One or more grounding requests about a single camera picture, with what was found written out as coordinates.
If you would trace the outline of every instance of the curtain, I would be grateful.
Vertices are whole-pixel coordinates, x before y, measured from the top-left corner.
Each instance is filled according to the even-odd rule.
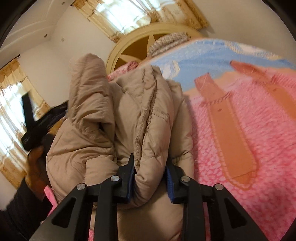
[[[150,23],[208,26],[192,0],[76,0],[74,6],[114,42]]]
[[[34,117],[49,110],[14,59],[0,69],[0,172],[17,188],[26,174],[27,152],[20,139],[26,132],[21,98],[30,92]]]

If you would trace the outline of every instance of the cream headboard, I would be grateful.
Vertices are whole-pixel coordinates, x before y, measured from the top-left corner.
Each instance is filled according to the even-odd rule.
[[[195,29],[175,23],[152,23],[138,28],[123,37],[111,51],[106,65],[107,74],[129,61],[140,63],[147,57],[147,50],[155,40],[173,32],[186,32],[191,38],[203,38]]]

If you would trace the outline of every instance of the pillow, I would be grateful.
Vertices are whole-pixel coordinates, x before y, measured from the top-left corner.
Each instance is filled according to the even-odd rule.
[[[157,39],[149,48],[147,56],[154,57],[190,39],[185,32],[171,33]]]
[[[117,68],[115,71],[113,71],[111,74],[107,75],[107,80],[108,82],[114,80],[116,77],[119,77],[131,70],[134,70],[136,67],[138,66],[138,62],[137,61],[130,61],[122,66],[120,66],[119,68]]]

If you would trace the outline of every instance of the bed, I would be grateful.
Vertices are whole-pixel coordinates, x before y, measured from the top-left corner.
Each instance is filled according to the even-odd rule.
[[[146,59],[157,38],[176,31],[191,40]],[[130,60],[138,68],[159,66],[164,78],[181,84],[192,116],[196,180],[223,184],[268,240],[281,240],[296,216],[296,66],[175,25],[128,34],[111,52],[107,73]]]

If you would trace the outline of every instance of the jacket sleeve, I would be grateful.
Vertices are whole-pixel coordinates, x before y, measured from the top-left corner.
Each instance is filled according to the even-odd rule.
[[[181,85],[167,80],[172,91],[175,118],[171,131],[169,155],[174,165],[181,167],[186,176],[194,178],[192,121]]]
[[[40,201],[23,179],[6,210],[0,211],[1,240],[29,240],[51,208],[50,201],[46,197]]]

